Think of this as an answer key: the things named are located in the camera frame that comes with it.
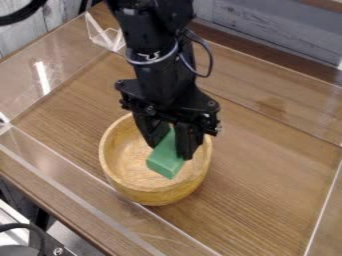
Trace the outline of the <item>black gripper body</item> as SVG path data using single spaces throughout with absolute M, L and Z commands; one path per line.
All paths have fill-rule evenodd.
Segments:
M 157 56 L 127 50 L 127 62 L 137 77 L 119 80 L 115 89 L 122 94 L 123 108 L 156 117 L 170 124 L 197 125 L 205 134 L 216 136 L 220 129 L 220 103 L 197 85 L 197 63 L 193 49 Z

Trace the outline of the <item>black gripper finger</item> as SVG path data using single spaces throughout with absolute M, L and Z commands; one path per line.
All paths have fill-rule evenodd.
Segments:
M 204 144 L 205 133 L 201 128 L 189 123 L 178 122 L 176 130 L 177 154 L 185 160 L 192 160 L 198 147 Z
M 134 113 L 134 120 L 148 145 L 156 148 L 170 132 L 169 123 L 138 113 Z

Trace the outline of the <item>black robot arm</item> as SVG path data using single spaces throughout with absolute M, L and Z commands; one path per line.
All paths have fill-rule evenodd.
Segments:
M 177 156 L 190 160 L 206 135 L 218 133 L 220 103 L 197 85 L 194 47 L 206 41 L 189 29 L 194 0 L 106 0 L 122 28 L 135 77 L 115 84 L 150 147 L 176 133 Z

